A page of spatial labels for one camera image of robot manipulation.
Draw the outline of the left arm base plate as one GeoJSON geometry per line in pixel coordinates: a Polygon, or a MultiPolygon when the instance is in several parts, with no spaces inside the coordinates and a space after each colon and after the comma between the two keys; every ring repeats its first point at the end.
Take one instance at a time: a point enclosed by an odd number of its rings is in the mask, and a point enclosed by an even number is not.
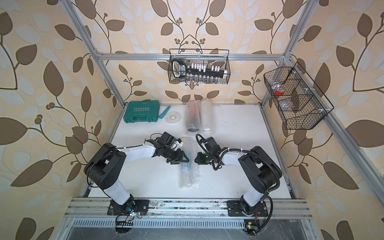
{"type": "Polygon", "coordinates": [[[144,216],[149,210],[149,200],[128,200],[123,205],[117,204],[114,200],[110,201],[107,215],[141,215],[144,216]]]}

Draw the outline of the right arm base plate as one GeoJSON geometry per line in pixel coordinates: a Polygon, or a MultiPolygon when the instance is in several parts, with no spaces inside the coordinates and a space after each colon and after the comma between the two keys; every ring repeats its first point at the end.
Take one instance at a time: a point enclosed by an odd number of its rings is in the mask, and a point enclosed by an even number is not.
{"type": "Polygon", "coordinates": [[[267,217],[269,214],[265,202],[259,202],[253,207],[241,200],[232,200],[226,203],[230,217],[255,217],[256,214],[259,217],[267,217]]]}

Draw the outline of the clear bubble wrap sheet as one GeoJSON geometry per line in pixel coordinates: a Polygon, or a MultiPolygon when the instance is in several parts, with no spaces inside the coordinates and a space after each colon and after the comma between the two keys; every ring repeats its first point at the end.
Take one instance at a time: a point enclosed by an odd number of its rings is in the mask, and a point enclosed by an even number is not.
{"type": "Polygon", "coordinates": [[[195,163],[198,152],[201,151],[197,141],[193,137],[181,138],[184,145],[182,150],[185,152],[188,163],[180,163],[179,188],[180,189],[199,189],[200,188],[200,166],[195,163]]]}

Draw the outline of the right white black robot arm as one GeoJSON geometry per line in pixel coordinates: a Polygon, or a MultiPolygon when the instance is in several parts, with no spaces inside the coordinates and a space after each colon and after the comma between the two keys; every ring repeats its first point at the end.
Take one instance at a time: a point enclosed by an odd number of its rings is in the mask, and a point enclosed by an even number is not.
{"type": "Polygon", "coordinates": [[[196,134],[196,140],[203,150],[195,158],[198,165],[211,165],[214,171],[225,165],[243,169],[250,182],[248,190],[240,198],[239,210],[243,215],[255,215],[257,207],[269,197],[270,192],[280,187],[283,173],[261,147],[255,146],[251,150],[221,148],[213,137],[204,138],[200,134],[196,134]]]}

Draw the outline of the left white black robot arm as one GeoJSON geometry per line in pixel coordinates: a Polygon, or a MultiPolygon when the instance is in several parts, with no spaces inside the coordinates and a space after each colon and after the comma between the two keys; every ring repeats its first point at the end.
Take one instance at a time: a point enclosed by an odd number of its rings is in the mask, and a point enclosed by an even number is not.
{"type": "Polygon", "coordinates": [[[145,140],[143,144],[136,146],[117,147],[106,143],[85,166],[87,183],[90,181],[95,183],[111,198],[113,204],[128,208],[133,204],[134,198],[119,180],[124,164],[152,157],[163,157],[171,165],[188,163],[190,160],[181,150],[182,145],[181,139],[167,132],[154,140],[145,140]]]}

